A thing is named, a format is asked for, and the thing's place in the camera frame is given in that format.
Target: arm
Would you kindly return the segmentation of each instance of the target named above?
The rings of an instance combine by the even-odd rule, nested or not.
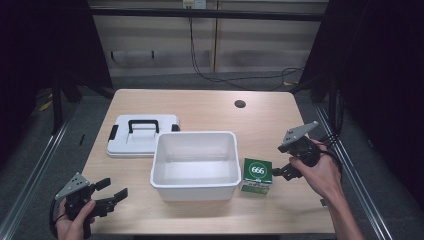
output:
[[[321,150],[327,151],[326,146],[314,142]],[[341,174],[331,157],[321,154],[320,161],[311,168],[294,157],[290,158],[290,163],[303,174],[311,188],[327,202],[337,239],[365,239],[349,208],[340,182]]]

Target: hand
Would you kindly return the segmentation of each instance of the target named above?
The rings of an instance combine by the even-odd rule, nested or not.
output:
[[[320,150],[327,151],[324,144],[314,139],[311,139],[311,141],[317,144]],[[306,166],[295,157],[290,157],[289,161],[294,168],[302,173],[311,188],[324,199],[327,200],[335,194],[342,193],[341,173],[330,156],[321,153],[320,160],[314,167]]]
[[[96,201],[91,200],[81,209],[78,216],[74,221],[69,220],[68,215],[65,214],[66,198],[62,200],[59,205],[60,217],[56,222],[57,236],[59,240],[81,240],[84,238],[83,224],[84,220],[91,213],[96,206]]]

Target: white plastic bin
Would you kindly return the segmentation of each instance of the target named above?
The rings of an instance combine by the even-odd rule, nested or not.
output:
[[[241,181],[232,132],[161,134],[150,183],[164,201],[227,200]]]

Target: wooden table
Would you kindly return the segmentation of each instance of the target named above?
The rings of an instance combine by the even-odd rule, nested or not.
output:
[[[243,100],[244,108],[235,106]],[[175,114],[181,130],[232,131],[241,167],[244,158],[288,163],[280,145],[287,129],[303,124],[293,95],[281,92],[119,90],[83,170],[91,182],[110,177],[112,185],[93,199],[123,188],[129,196],[115,212],[97,218],[93,233],[107,234],[281,234],[332,233],[328,210],[304,178],[273,179],[268,195],[236,188],[228,201],[164,202],[149,181],[153,158],[110,158],[108,137],[119,115]]]

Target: hole in table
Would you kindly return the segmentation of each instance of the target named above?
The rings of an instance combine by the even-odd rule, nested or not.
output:
[[[237,100],[234,102],[234,105],[238,108],[244,108],[246,107],[246,102],[243,100]]]

